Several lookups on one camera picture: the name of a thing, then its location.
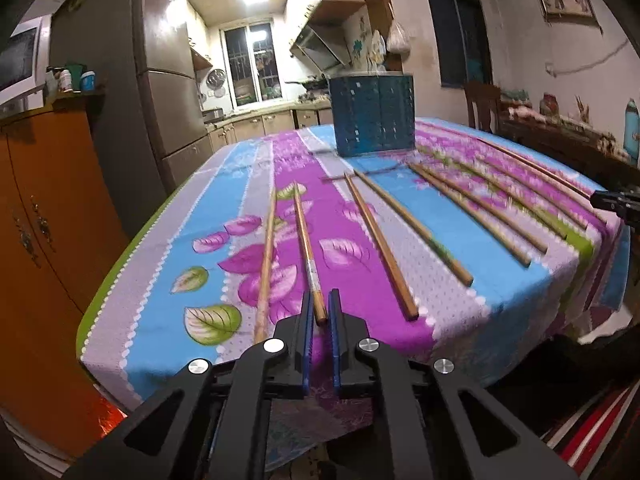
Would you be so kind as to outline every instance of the silver screw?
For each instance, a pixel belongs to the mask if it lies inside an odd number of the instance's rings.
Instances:
[[[275,354],[284,348],[284,341],[282,339],[267,339],[262,347],[269,353]]]
[[[366,339],[363,339],[362,341],[360,341],[358,343],[358,346],[360,347],[361,350],[364,350],[365,352],[375,352],[380,346],[380,343],[377,342],[375,339],[367,337]]]
[[[204,359],[194,359],[189,363],[189,371],[192,374],[203,374],[209,368],[209,363]]]
[[[433,367],[441,374],[450,374],[453,371],[453,363],[448,359],[438,359]]]

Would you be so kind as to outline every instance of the refrigerator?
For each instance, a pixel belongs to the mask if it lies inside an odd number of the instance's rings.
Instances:
[[[63,6],[51,29],[50,64],[84,63],[104,85],[88,117],[130,237],[213,153],[186,22],[167,11],[175,1],[82,0],[72,10]]]

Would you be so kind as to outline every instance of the striped tablecloth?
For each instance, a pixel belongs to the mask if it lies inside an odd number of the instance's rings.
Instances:
[[[345,312],[367,320],[370,334],[418,359],[447,356],[490,383],[547,335],[584,332],[622,302],[628,229],[611,213],[593,213],[577,193],[551,186],[537,171],[478,138],[509,147],[591,192],[592,181],[556,161],[497,137],[439,120],[417,120],[412,152],[342,159],[332,126],[240,142],[215,153],[132,242],[96,295],[78,331],[78,357],[105,391],[133,410],[188,361],[232,360],[252,345],[264,223],[275,185],[276,235],[272,323],[300,310],[306,277],[296,233],[293,183],[300,184],[322,291],[340,289]],[[567,232],[554,234],[527,210],[477,176],[448,165],[474,159],[517,173],[529,187],[477,162],[511,192],[533,202]],[[474,277],[467,288],[378,195],[356,181],[398,260],[420,317],[406,322],[378,251],[344,181],[326,176],[352,168],[380,170],[421,162],[490,203],[548,246],[541,254],[482,209],[531,258],[519,263],[449,198],[406,167],[372,175]],[[540,189],[548,202],[532,192]],[[559,212],[563,204],[588,227]],[[276,401],[267,462],[277,466],[318,442],[370,423],[368,401],[332,393],[326,334],[316,330],[313,395]]]

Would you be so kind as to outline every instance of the blue basket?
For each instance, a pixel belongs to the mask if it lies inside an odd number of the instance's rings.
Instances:
[[[329,91],[340,156],[415,148],[412,75],[333,77]]]

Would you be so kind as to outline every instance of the plastic bag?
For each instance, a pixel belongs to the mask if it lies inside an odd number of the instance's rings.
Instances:
[[[389,36],[386,40],[386,49],[393,54],[408,54],[411,52],[409,37],[396,20],[391,22]]]

